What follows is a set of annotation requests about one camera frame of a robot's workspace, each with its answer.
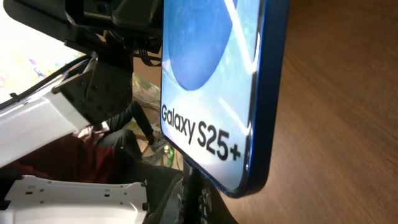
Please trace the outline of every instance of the person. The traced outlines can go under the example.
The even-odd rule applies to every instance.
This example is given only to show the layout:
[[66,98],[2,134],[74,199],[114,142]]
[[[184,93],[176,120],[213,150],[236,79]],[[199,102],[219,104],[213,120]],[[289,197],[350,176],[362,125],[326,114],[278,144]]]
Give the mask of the person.
[[154,136],[154,130],[144,110],[137,101],[133,101],[122,113],[101,124],[88,126],[74,133],[74,136],[84,141],[91,141],[97,146],[115,147],[116,149],[126,150],[133,158],[142,160],[141,149],[137,143],[136,135],[132,130],[123,129],[132,118],[135,118],[153,151],[156,151],[156,149],[167,143]]

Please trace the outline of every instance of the maroon fabric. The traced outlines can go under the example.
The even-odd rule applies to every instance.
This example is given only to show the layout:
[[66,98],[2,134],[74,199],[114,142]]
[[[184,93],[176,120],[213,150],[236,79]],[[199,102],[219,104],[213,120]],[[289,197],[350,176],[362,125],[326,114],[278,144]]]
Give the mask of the maroon fabric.
[[6,165],[22,175],[46,179],[108,183],[114,165],[114,148],[98,147],[71,134]]

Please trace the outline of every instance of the brown wood grain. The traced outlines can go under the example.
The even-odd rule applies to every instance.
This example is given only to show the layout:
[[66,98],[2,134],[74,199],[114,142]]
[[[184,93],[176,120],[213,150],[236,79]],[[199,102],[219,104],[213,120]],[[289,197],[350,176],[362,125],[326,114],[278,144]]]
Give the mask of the brown wood grain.
[[266,186],[240,223],[398,223],[398,1],[293,0]]

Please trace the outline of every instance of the blue smartphone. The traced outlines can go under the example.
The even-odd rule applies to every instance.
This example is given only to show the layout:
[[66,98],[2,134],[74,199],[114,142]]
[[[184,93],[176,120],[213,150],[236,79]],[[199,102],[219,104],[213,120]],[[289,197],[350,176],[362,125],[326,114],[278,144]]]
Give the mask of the blue smartphone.
[[289,0],[164,0],[164,136],[220,190],[268,178]]

